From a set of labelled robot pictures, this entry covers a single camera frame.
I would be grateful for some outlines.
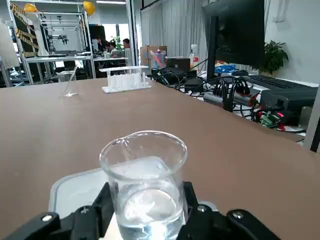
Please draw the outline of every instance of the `cardboard box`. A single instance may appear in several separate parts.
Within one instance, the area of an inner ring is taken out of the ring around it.
[[[164,54],[164,56],[167,56],[168,48],[167,46],[142,46],[140,47],[140,59],[141,59],[141,65],[142,66],[148,66],[149,70],[151,71],[152,64],[151,64],[151,54],[150,51],[153,53],[157,53],[158,50],[161,50],[161,53]]]

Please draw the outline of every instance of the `potted plant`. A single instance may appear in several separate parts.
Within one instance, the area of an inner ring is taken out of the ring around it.
[[[283,50],[284,42],[270,41],[264,45],[264,59],[262,65],[252,66],[258,69],[260,74],[272,75],[284,66],[285,61],[289,61],[287,53]]]
[[[115,49],[122,50],[123,45],[121,44],[121,40],[119,36],[112,36],[111,42],[115,42]]]

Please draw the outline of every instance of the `gray curtain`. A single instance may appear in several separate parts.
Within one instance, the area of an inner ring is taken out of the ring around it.
[[[207,58],[202,6],[209,0],[162,0],[141,11],[142,45],[164,45],[168,56],[188,57],[191,45]]]

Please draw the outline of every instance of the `black monitor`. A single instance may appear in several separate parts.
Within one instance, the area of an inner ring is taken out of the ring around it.
[[[263,61],[264,7],[264,0],[219,0],[203,7],[208,79],[215,77],[216,60],[250,66]]]

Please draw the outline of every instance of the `brown table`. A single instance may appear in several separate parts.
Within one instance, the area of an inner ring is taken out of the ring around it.
[[[222,213],[243,208],[280,238],[319,239],[320,158],[272,130],[158,83],[105,94],[105,79],[0,89],[0,237],[48,210],[60,178],[99,167],[112,139],[140,130],[188,146],[185,179]]]

